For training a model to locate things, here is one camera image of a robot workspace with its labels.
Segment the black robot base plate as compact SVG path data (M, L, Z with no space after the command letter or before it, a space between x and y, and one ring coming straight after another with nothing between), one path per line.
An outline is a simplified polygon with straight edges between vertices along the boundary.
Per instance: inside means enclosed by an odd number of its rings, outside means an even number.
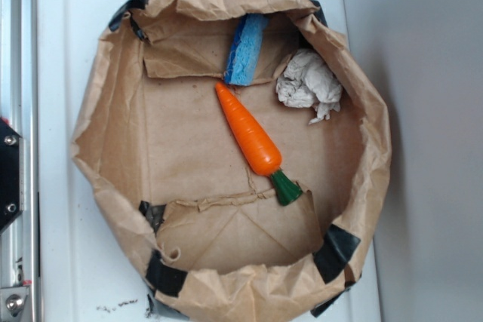
M23 138L1 117L1 234L24 210Z

